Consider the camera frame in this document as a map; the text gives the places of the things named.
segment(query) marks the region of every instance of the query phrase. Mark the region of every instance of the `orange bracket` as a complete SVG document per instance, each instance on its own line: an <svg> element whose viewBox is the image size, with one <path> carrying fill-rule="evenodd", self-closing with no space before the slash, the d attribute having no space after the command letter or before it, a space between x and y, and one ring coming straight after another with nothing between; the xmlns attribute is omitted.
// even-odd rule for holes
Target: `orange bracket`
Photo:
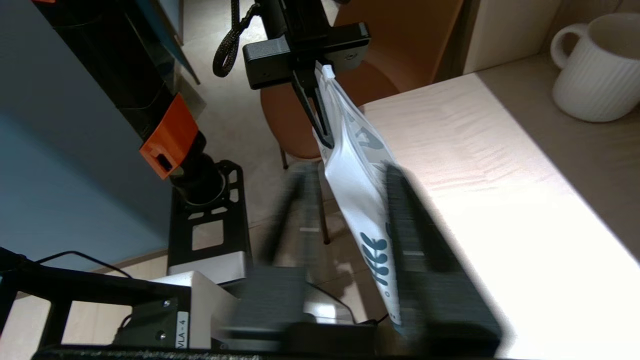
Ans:
<svg viewBox="0 0 640 360"><path fill-rule="evenodd" d="M198 126L178 94L156 130L140 148L140 154L162 179L166 179L187 156L197 134Z"/></svg>

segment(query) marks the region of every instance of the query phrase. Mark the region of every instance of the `table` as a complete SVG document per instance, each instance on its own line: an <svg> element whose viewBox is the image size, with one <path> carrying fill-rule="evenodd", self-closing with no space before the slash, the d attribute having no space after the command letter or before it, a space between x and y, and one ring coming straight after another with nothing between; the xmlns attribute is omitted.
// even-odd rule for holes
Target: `table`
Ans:
<svg viewBox="0 0 640 360"><path fill-rule="evenodd" d="M499 357L638 359L640 267L621 241L640 253L640 115L564 115L557 74L536 56L363 111L504 326Z"/></svg>

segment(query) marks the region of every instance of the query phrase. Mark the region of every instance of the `mug handle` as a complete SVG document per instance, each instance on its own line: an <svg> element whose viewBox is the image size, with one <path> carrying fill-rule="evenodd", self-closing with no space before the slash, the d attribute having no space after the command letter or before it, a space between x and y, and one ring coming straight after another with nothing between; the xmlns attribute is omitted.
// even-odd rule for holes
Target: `mug handle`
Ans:
<svg viewBox="0 0 640 360"><path fill-rule="evenodd" d="M562 48L562 40L564 39L564 36L568 33L574 33L578 35L578 37L585 37L587 36L587 32L587 24L573 24L558 31L554 36L554 39L551 40L551 58L560 69L564 69L568 60L568 57Z"/></svg>

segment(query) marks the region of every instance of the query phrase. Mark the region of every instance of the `white mug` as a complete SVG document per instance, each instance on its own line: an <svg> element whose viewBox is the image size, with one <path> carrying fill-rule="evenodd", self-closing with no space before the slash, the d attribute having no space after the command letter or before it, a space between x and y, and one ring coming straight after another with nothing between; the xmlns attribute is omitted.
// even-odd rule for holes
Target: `white mug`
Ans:
<svg viewBox="0 0 640 360"><path fill-rule="evenodd" d="M569 57L562 49L567 33L580 38ZM565 113L612 121L640 102L640 14L612 13L569 25L551 41L551 57L562 69L553 98Z"/></svg>

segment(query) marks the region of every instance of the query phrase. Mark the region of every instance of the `white table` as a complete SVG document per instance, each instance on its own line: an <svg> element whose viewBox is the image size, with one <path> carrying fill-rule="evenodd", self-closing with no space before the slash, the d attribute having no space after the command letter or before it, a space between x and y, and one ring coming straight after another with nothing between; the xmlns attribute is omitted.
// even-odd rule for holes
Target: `white table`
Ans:
<svg viewBox="0 0 640 360"><path fill-rule="evenodd" d="M499 357L640 359L640 267L563 175L577 179L604 218L640 209L640 177L628 178L640 171L640 156L629 156L640 154L640 116L572 119L551 101L556 76L538 56L364 111L495 309L505 330ZM628 216L618 232L633 247L640 211Z"/></svg>

